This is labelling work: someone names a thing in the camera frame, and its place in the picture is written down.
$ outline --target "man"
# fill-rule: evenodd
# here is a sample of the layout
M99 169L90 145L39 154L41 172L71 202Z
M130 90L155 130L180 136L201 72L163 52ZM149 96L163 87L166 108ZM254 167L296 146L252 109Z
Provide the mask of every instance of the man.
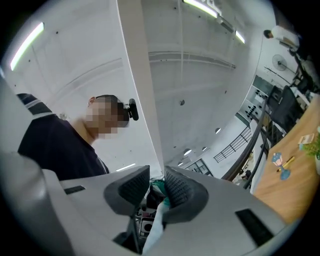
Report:
M295 51L297 51L300 46L299 37L282 26L277 25L272 30L265 30L263 34L267 39L275 38L290 46Z
M42 169L54 171L59 180L109 173L91 145L102 135L128 125L128 110L116 96L92 97L86 113L72 123L50 114L47 106L31 94L18 97L33 114L49 112L31 122L18 150L21 155L35 160Z

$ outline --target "green plant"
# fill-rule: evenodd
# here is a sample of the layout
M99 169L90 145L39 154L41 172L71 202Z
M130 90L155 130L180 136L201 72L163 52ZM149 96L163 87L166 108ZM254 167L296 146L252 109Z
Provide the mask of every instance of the green plant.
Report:
M308 156L316 156L316 158L320 160L320 134L317 135L313 142L304 144L303 149Z

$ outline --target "round ceiling spot light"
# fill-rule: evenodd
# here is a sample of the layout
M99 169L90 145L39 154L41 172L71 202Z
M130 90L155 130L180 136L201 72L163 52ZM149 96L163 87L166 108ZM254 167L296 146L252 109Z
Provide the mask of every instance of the round ceiling spot light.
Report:
M183 155L186 156L188 155L192 150L190 148L186 148L184 151L183 151Z

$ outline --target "wall fan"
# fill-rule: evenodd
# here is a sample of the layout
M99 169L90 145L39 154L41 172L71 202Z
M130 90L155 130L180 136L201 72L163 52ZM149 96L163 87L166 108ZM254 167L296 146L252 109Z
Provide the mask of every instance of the wall fan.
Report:
M288 69L295 74L293 70L288 68L287 61L280 54L276 54L272 57L272 64L276 70L285 71L286 69Z

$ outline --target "gray chair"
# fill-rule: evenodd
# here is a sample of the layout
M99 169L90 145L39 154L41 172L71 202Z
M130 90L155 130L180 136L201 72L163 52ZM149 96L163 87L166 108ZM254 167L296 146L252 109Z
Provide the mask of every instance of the gray chair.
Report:
M294 93L289 86L285 86L279 104L272 109L270 118L286 133L288 133L295 125L297 119L300 119L304 111L300 107Z

